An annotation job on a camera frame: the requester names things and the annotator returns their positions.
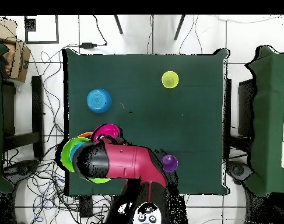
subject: green table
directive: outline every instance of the green table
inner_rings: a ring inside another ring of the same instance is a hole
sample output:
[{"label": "green table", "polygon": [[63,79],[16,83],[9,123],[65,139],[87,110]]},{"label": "green table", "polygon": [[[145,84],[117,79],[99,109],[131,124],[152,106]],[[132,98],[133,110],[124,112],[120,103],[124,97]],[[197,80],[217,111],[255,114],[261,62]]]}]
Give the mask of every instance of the green table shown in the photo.
[{"label": "green table", "polygon": [[[163,149],[178,159],[180,193],[227,194],[222,185],[227,50],[214,55],[78,55],[67,49],[63,57],[64,143],[101,124],[117,124],[134,145]],[[166,71],[179,76],[174,89],[162,85]],[[105,113],[96,114],[86,104],[95,88],[111,95]],[[70,173],[69,194],[119,194],[124,183],[92,184]]]},{"label": "green table", "polygon": [[255,173],[245,182],[252,193],[284,193],[284,168],[281,166],[284,122],[284,54],[267,45],[257,48],[248,67],[256,81],[253,101],[255,138],[251,166]]}]

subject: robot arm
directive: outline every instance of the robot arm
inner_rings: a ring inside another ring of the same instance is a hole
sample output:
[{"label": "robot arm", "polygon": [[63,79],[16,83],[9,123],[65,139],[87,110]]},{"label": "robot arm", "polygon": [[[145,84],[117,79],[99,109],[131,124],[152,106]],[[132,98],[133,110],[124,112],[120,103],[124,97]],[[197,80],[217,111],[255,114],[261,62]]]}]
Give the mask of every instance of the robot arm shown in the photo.
[{"label": "robot arm", "polygon": [[104,136],[76,150],[75,172],[88,179],[111,178],[138,181],[134,190],[129,182],[123,189],[130,203],[129,224],[169,224],[169,191],[162,164],[148,148],[123,145]]}]

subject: white tile floor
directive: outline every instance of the white tile floor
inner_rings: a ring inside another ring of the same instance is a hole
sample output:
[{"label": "white tile floor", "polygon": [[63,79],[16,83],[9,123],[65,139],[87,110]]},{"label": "white tile floor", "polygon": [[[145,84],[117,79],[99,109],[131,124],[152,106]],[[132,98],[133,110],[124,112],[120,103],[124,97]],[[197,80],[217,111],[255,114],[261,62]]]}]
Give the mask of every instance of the white tile floor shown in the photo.
[{"label": "white tile floor", "polygon": [[[154,53],[155,54],[178,54],[181,43],[190,31],[193,19],[197,21],[188,37],[185,39],[181,47],[181,53],[184,54],[200,54],[201,47],[203,54],[211,54],[219,48],[228,48],[230,57],[228,63],[228,78],[232,78],[232,126],[237,127],[238,118],[238,94],[237,87],[239,82],[251,79],[252,75],[244,64],[250,62],[255,55],[255,49],[264,44],[273,46],[279,52],[284,52],[284,16],[246,16],[246,15],[187,15],[182,25],[177,41],[174,41],[174,35],[180,15],[155,15],[154,19]],[[17,37],[24,40],[24,18],[23,16],[7,16],[8,19],[15,20],[17,23]],[[43,23],[43,17],[34,16],[37,19],[36,34],[29,35],[29,41],[53,39],[53,35],[49,34],[55,27],[54,18],[49,19],[46,26]],[[149,15],[119,15],[123,34],[119,34],[114,16],[97,16],[99,28],[104,38],[108,42],[107,47],[97,47],[93,50],[84,50],[73,48],[80,51],[81,54],[146,54],[149,35],[152,31],[149,23]],[[63,99],[63,73],[60,61],[62,61],[61,53],[57,53],[61,48],[68,44],[80,44],[82,42],[94,42],[103,44],[101,35],[96,27],[96,20],[93,16],[59,16],[59,43],[58,44],[29,44],[33,57],[30,59],[26,83],[17,89],[16,93],[16,116],[15,127],[16,133],[31,131],[31,76],[43,74],[48,64],[43,61],[48,60],[48,56],[53,56],[50,66],[46,69],[43,79],[59,71],[56,75],[47,79],[45,86],[47,90],[55,94],[60,101]],[[152,52],[152,38],[149,42],[149,52]],[[44,95],[44,100],[48,105],[52,105],[53,109],[59,107],[58,100],[50,97],[50,102]],[[52,130],[53,116],[47,106],[44,106],[44,126],[45,136],[52,136],[46,143],[46,150],[62,141],[60,133]],[[62,104],[58,110],[56,122],[64,129],[63,108]],[[236,134],[237,130],[232,129],[232,133]],[[33,158],[32,146],[28,145],[19,149],[20,153],[13,160],[23,160]],[[233,150],[231,155],[239,155],[242,152]],[[8,156],[11,157],[15,151],[9,151]],[[54,150],[52,150],[46,159],[54,158]],[[186,195],[187,214],[189,224],[243,224],[246,214],[246,201],[244,190],[241,186],[233,183],[229,176],[226,176],[226,185],[230,188],[230,193],[225,196],[218,195]],[[29,180],[30,191],[23,181],[17,189],[16,196],[16,216],[18,221],[29,224],[33,218],[33,202],[38,193],[33,182]],[[103,202],[99,202],[95,207],[95,211],[100,211]],[[57,222],[51,220],[57,215]],[[41,217],[42,222],[35,224],[77,224],[72,219],[69,211],[60,211],[56,208],[44,210]],[[82,219],[82,223],[86,224],[87,219]]]}]

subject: black border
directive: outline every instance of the black border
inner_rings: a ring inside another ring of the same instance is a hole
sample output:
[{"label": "black border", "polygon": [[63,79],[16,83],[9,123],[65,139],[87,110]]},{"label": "black border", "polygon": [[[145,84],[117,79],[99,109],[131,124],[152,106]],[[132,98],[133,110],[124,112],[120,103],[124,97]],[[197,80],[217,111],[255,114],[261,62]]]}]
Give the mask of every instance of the black border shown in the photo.
[{"label": "black border", "polygon": [[55,15],[55,35],[56,35],[56,40],[55,41],[28,41],[28,30],[25,29],[25,43],[26,44],[59,44],[59,21],[58,21],[58,16]]}]

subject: table leg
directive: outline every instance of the table leg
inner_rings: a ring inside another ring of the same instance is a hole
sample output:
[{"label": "table leg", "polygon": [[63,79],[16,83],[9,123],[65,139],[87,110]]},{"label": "table leg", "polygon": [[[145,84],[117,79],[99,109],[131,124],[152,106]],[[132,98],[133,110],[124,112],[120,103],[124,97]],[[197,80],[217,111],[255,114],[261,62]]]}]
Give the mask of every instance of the table leg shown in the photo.
[{"label": "table leg", "polygon": [[114,15],[114,17],[115,17],[115,20],[116,20],[116,24],[117,24],[117,26],[118,26],[118,28],[119,28],[120,34],[123,34],[122,27],[121,27],[121,25],[120,25],[118,15]]},{"label": "table leg", "polygon": [[181,15],[181,18],[180,18],[180,21],[179,21],[179,24],[178,24],[178,28],[177,28],[177,31],[176,31],[174,40],[177,40],[177,38],[178,38],[178,35],[179,35],[179,32],[180,32],[182,23],[183,23],[183,21],[184,21],[184,18],[185,18],[185,15]]}]

